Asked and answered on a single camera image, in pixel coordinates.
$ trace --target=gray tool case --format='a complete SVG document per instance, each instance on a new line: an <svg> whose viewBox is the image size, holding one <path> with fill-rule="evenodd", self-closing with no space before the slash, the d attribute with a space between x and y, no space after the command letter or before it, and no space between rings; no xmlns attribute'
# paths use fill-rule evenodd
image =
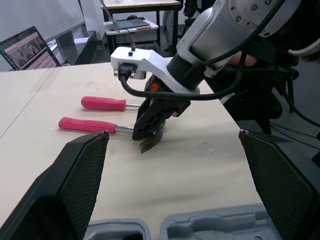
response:
<svg viewBox="0 0 320 240"><path fill-rule="evenodd" d="M148 225L137 218L89 223L83 240L123 240L141 234L150 240ZM180 213L160 226L160 240L281 240L263 204Z"/></svg>

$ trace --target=laptop screen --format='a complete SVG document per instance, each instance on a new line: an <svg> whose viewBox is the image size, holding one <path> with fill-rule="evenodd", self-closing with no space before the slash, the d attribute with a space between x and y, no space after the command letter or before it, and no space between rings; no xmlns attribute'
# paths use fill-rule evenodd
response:
<svg viewBox="0 0 320 240"><path fill-rule="evenodd" d="M61 66L34 26L1 42L0 53L14 70Z"/></svg>

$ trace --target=cable connector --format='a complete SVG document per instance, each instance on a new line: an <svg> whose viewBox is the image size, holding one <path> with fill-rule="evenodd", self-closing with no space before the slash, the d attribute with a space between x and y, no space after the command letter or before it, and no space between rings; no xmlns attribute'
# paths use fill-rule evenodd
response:
<svg viewBox="0 0 320 240"><path fill-rule="evenodd" d="M121 77L125 77L127 80L128 78L133 78L137 70L137 66L131 63L122 63L118 71L118 79L120 80Z"/></svg>

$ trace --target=screwdriver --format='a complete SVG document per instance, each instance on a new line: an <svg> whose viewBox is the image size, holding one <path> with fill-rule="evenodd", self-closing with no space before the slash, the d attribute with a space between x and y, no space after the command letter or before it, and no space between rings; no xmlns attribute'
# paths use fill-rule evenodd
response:
<svg viewBox="0 0 320 240"><path fill-rule="evenodd" d="M86 109L124 111L126 108L139 108L137 104L127 104L126 100L118 100L109 97L84 96L81 99L81 104Z"/></svg>
<svg viewBox="0 0 320 240"><path fill-rule="evenodd" d="M59 128L67 130L78 130L95 133L99 131L109 131L111 134L116 132L132 134L134 129L128 126L119 126L107 121L82 120L71 117L63 117L58 123Z"/></svg>

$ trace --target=screw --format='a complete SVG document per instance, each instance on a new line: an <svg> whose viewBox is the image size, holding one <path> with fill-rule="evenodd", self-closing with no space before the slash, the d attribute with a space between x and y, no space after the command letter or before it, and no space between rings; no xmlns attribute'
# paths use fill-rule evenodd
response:
<svg viewBox="0 0 320 240"><path fill-rule="evenodd" d="M257 8L258 8L258 5L257 5L257 4L253 4L253 5L251 6L251 10L252 10L252 11L257 10Z"/></svg>

